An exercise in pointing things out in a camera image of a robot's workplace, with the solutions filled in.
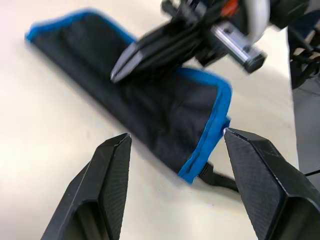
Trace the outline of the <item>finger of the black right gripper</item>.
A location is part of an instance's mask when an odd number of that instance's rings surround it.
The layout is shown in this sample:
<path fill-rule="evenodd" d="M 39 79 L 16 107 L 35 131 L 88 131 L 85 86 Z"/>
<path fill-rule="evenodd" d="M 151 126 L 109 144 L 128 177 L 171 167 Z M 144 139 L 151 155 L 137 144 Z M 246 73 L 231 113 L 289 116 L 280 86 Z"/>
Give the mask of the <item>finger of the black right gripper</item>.
<path fill-rule="evenodd" d="M 130 75 L 179 66 L 191 59 L 197 50 L 198 26 L 171 21 L 123 50 L 111 71 L 111 79 L 121 81 Z"/>
<path fill-rule="evenodd" d="M 115 64 L 115 82 L 119 83 L 130 75 L 182 64 L 203 48 L 203 42 L 199 35 L 134 41 L 123 50 Z"/>

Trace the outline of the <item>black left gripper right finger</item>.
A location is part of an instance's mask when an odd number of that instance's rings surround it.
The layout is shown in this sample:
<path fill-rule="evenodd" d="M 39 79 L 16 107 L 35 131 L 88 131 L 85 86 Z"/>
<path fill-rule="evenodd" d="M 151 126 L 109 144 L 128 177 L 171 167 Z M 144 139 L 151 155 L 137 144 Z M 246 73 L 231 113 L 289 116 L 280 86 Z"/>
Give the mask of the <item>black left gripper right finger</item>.
<path fill-rule="evenodd" d="M 224 130 L 235 183 L 259 240 L 318 240 L 320 193 L 272 142 Z"/>

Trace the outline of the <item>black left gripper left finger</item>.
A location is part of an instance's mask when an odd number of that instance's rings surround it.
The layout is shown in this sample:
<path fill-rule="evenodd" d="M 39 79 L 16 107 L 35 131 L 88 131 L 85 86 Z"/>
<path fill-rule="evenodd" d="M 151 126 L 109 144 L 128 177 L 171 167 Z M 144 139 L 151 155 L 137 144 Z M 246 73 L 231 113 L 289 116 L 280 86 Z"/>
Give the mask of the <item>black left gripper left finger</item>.
<path fill-rule="evenodd" d="M 127 199 L 132 138 L 99 145 L 65 190 L 43 240 L 118 240 Z"/>

